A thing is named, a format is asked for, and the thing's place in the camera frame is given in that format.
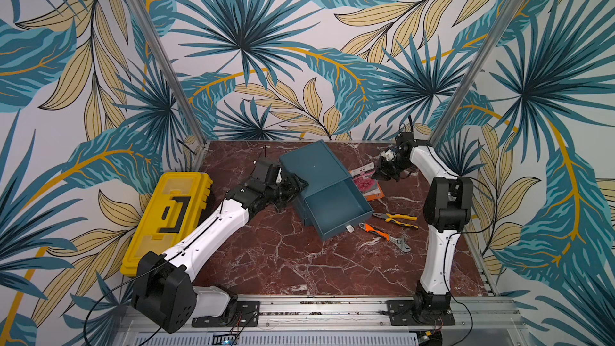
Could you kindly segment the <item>pink flower seed bag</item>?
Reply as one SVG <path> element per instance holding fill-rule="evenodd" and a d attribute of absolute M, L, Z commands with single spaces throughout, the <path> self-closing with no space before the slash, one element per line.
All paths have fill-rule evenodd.
<path fill-rule="evenodd" d="M 359 191 L 364 194 L 377 192 L 378 186 L 375 179 L 372 178 L 374 169 L 356 169 L 351 172 L 352 181 L 357 186 Z"/>

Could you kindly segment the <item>orange white seed bag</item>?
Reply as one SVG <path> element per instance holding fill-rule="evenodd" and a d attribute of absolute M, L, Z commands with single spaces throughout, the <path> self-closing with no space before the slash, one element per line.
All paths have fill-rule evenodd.
<path fill-rule="evenodd" d="M 379 200 L 385 197 L 381 186 L 374 179 L 367 179 L 357 186 L 367 201 Z"/>

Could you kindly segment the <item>teal top drawer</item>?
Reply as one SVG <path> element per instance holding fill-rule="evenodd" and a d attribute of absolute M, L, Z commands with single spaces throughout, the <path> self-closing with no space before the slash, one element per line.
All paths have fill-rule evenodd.
<path fill-rule="evenodd" d="M 304 226 L 313 226 L 322 241 L 357 226 L 374 213 L 351 178 L 326 184 L 313 181 L 292 204 Z"/>

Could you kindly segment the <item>teal drawer cabinet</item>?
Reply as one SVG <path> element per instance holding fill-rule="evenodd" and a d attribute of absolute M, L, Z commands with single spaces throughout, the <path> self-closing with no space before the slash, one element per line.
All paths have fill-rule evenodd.
<path fill-rule="evenodd" d="M 303 199 L 351 178 L 349 171 L 323 140 L 281 155 L 280 163 L 285 171 L 307 182 L 307 187 L 301 192 Z"/>

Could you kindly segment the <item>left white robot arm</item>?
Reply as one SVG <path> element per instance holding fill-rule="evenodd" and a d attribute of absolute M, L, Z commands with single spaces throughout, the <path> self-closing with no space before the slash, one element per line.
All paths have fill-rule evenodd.
<path fill-rule="evenodd" d="M 166 333 L 174 333 L 198 317 L 225 317 L 231 293 L 222 288 L 197 292 L 195 277 L 211 256 L 235 232 L 267 206 L 280 209 L 308 187 L 294 173 L 282 171 L 272 180 L 251 176 L 232 188 L 221 204 L 190 235 L 139 261 L 131 306 Z"/>

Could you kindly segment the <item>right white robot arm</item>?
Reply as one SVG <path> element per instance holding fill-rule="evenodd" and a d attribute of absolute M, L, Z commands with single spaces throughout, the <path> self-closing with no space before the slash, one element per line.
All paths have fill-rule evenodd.
<path fill-rule="evenodd" d="M 402 131 L 394 145 L 381 152 L 373 178 L 397 181 L 403 171 L 410 169 L 422 173 L 430 185 L 423 208 L 429 226 L 428 252 L 411 309 L 418 317 L 449 310 L 453 256 L 471 218 L 473 184 L 451 170 L 429 141 Z"/>

